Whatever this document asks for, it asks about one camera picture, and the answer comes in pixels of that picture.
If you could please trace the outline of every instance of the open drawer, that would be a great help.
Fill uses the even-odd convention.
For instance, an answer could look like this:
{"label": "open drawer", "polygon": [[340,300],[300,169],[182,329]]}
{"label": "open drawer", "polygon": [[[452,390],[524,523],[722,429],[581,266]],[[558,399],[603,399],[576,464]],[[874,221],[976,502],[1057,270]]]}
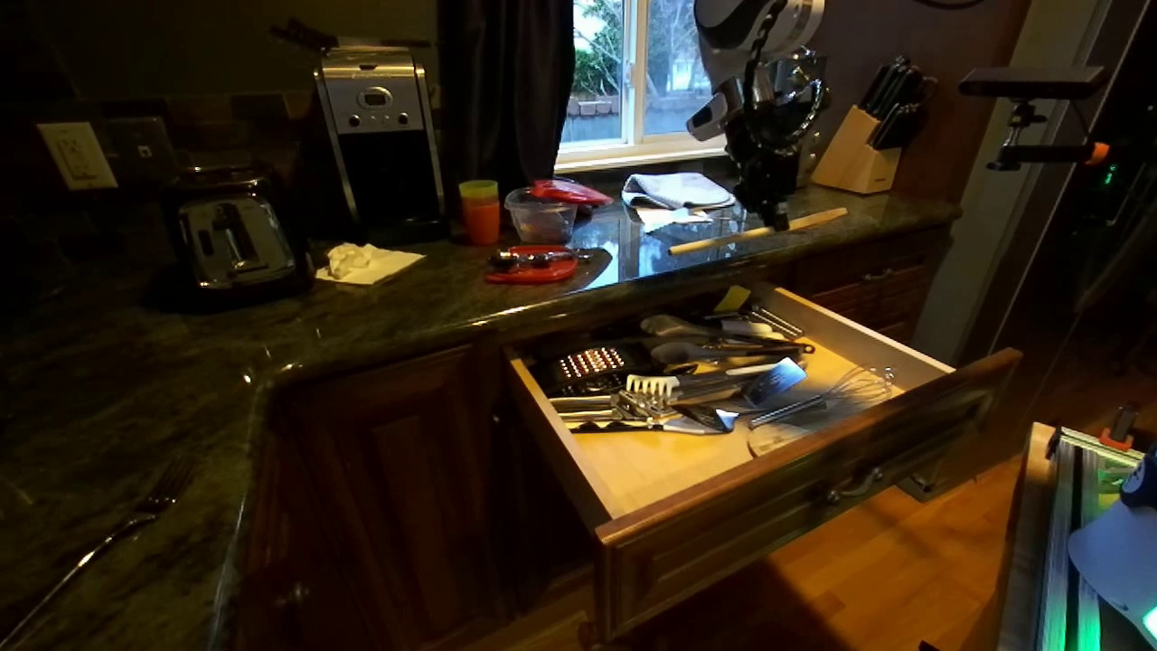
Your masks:
{"label": "open drawer", "polygon": [[869,375],[880,395],[797,429],[786,445],[732,434],[576,434],[544,390],[535,345],[510,351],[516,404],[544,461],[597,538],[597,621],[614,640],[715,580],[767,557],[881,484],[906,480],[964,438],[985,434],[1020,356],[964,370],[933,362],[797,292],[759,300],[802,329],[811,382]]}

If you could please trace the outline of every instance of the dark granite countertop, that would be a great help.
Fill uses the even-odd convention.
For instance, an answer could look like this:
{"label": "dark granite countertop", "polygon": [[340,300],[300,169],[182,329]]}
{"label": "dark granite countertop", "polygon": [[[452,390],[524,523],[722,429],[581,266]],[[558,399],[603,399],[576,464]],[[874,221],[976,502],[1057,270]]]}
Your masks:
{"label": "dark granite countertop", "polygon": [[0,638],[119,523],[160,478],[187,478],[172,510],[93,561],[18,646],[230,646],[254,450],[266,395],[473,337],[686,284],[741,279],[808,251],[953,221],[953,208],[802,192],[797,215],[851,216],[668,258],[623,211],[576,247],[603,251],[563,287],[487,287],[487,251],[405,247],[423,259],[371,291],[315,287],[219,315],[142,305],[146,279],[71,276],[5,326],[0,346]]}

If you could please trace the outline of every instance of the cabinet handle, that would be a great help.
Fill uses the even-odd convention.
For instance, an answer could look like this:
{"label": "cabinet handle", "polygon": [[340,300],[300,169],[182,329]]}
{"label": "cabinet handle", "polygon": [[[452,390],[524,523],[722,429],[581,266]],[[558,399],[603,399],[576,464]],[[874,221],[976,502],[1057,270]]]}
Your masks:
{"label": "cabinet handle", "polygon": [[869,495],[880,480],[881,480],[881,472],[871,468],[871,472],[869,472],[856,484],[851,484],[851,487],[832,484],[832,487],[827,487],[827,502],[843,502],[843,498]]}
{"label": "cabinet handle", "polygon": [[874,270],[864,270],[859,284],[881,284],[890,276],[894,276],[894,268],[874,268]]}
{"label": "cabinet handle", "polygon": [[275,596],[275,609],[300,609],[312,596],[303,584],[294,584],[289,593]]}

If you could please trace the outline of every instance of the wooden drawer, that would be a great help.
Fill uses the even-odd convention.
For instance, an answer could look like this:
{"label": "wooden drawer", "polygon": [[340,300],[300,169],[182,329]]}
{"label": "wooden drawer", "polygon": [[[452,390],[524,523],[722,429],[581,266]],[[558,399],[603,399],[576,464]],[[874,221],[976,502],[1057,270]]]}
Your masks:
{"label": "wooden drawer", "polygon": [[890,395],[756,457],[734,434],[573,434],[539,382],[535,351],[510,351],[530,443],[597,538],[597,638],[614,640],[715,580],[767,557],[881,484],[928,475],[951,443],[988,428],[1020,356],[951,370],[797,292],[763,305],[818,351],[814,382],[885,370]]}
{"label": "wooden drawer", "polygon": [[906,339],[949,243],[949,229],[928,229],[814,253],[797,259],[788,287],[845,319]]}

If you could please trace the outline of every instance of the wooden cabinet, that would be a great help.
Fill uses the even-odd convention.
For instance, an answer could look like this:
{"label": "wooden cabinet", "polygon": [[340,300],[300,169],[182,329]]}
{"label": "wooden cabinet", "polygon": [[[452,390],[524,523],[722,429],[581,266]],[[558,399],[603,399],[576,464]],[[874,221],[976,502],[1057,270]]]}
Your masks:
{"label": "wooden cabinet", "polygon": [[881,373],[885,399],[756,457],[753,434],[576,434],[544,390],[535,351],[510,356],[528,434],[597,538],[592,640],[641,621],[767,557],[881,484],[928,484],[944,454],[988,434],[1020,356],[951,370],[797,292],[767,305],[818,346],[811,375]]}
{"label": "wooden cabinet", "polygon": [[503,616],[491,370],[452,346],[275,399],[241,646],[452,646]]}
{"label": "wooden cabinet", "polygon": [[949,247],[949,225],[853,243],[797,259],[786,287],[869,329],[910,339]]}

